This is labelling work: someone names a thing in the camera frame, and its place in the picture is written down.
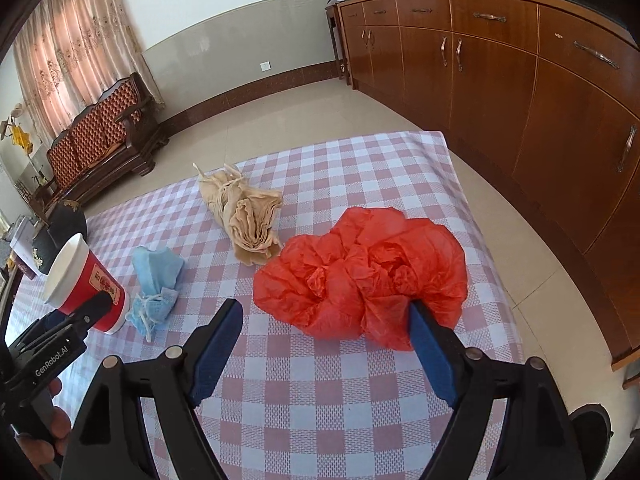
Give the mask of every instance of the curtain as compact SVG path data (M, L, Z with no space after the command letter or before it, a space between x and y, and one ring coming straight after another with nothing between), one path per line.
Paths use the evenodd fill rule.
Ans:
M26 108L48 145L132 72L162 105L122 0L42 0L18 33L14 56Z

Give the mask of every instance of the yellow decoration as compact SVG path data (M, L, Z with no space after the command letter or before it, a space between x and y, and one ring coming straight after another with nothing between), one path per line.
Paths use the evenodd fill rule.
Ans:
M12 141L16 146L20 146L24 153L31 155L33 151L33 143L29 140L29 134L25 132L18 124L11 124Z

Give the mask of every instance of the blue face mask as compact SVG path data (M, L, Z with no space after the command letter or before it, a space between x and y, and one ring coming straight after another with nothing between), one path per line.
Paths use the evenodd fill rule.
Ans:
M177 299L178 291L165 287L160 294L152 296L136 294L125 318L136 327L138 333L143 335L148 343L151 343L156 328L164 328L164 322Z
M162 326L178 299L175 283L184 260L167 247L157 251L136 247L131 259L140 293L125 318L151 342L156 328Z

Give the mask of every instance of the tan plastic bag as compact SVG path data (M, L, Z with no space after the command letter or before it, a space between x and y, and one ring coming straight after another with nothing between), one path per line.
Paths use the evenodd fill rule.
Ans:
M247 184L235 166L200 175L200 194L213 218L231 239L236 258L247 266L265 264L280 253L280 241L271 227L275 210L282 206L282 192Z

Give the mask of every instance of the table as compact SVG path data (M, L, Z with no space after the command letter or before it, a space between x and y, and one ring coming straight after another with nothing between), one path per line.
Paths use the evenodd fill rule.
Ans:
M338 15L338 4L332 3L324 8L326 13L326 21L329 25L329 35L331 36L331 44L334 47L335 67L338 70L338 79L345 77L347 84L350 84L349 67L347 65L347 57L344 54L344 41L342 40L342 26L340 25L340 16Z
M324 234L348 206L393 206L444 224L465 250L469 295L456 333L492 358L523 362L504 289L439 132L397 132L324 142L238 164L252 186L278 188L274 221L281 240ZM112 275L138 290L131 251L168 246L186 261L167 330L146 343L128 323L114 336L91 331L87 352L63 375L58 402L72 419L101 360L154 358L183 344L225 298L244 306L241 336L211 398L196 410L230 479L417 479L449 420L413 352L382 349L364 338L314 340L261 312L252 301L254 267L235 260L190 178L88 220L88 243ZM46 313L44 279L23 280L7 341ZM176 478L153 403L143 403L158 471ZM496 402L474 468L484 478L500 433Z

